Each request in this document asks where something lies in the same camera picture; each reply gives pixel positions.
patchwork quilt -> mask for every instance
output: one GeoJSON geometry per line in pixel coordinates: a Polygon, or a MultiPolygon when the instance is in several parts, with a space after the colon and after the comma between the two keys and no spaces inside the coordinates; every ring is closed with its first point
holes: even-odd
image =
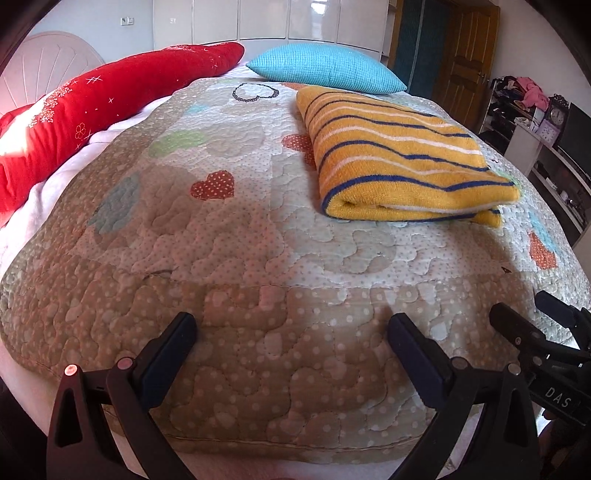
{"type": "MultiPolygon", "coordinates": [[[[477,367],[516,358],[488,323],[499,301],[569,339],[534,293],[589,307],[589,283],[512,165],[478,141],[521,191],[498,229],[330,219],[301,87],[198,80],[86,167],[0,284],[14,359],[57,385],[189,312],[199,341],[152,411],[177,450],[360,463],[406,455],[433,417],[386,342],[393,313],[477,367]]],[[[429,100],[381,98],[453,122],[429,100]]]]}

television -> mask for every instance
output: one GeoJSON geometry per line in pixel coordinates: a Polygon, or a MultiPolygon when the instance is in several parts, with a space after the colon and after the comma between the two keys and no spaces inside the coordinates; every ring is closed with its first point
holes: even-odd
{"type": "Polygon", "coordinates": [[[591,117],[573,103],[557,146],[591,178],[591,117]]]}

yellow towel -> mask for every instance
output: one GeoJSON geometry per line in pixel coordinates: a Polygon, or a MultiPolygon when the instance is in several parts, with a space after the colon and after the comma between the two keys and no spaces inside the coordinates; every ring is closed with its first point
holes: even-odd
{"type": "Polygon", "coordinates": [[[318,86],[302,88],[297,105],[326,215],[499,227],[498,205],[519,199],[513,182],[490,171],[468,132],[443,118],[318,86]]]}

pink clothing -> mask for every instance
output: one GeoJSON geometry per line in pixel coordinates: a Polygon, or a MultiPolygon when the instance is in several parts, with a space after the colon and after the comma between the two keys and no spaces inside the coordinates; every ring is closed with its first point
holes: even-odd
{"type": "Polygon", "coordinates": [[[529,77],[517,77],[517,82],[525,90],[523,104],[526,108],[531,108],[535,105],[544,112],[548,109],[550,100],[536,82],[529,77]]]}

screw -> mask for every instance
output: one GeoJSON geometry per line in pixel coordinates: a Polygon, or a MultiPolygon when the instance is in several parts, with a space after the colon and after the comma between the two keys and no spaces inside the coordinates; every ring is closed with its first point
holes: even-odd
{"type": "Polygon", "coordinates": [[[134,364],[134,360],[132,358],[129,358],[128,356],[126,356],[117,362],[117,368],[119,370],[127,370],[133,364],[134,364]]]}
{"type": "Polygon", "coordinates": [[[64,370],[64,373],[68,376],[71,377],[72,375],[74,375],[76,372],[78,371],[78,367],[75,365],[68,365],[66,367],[66,369],[64,370]]]}
{"type": "Polygon", "coordinates": [[[458,370],[465,370],[466,368],[468,368],[467,360],[465,360],[461,356],[452,358],[452,365],[454,368],[457,368],[458,370]]]}
{"type": "Polygon", "coordinates": [[[509,373],[513,374],[515,376],[519,375],[521,373],[521,367],[517,364],[509,364],[509,373]]]}

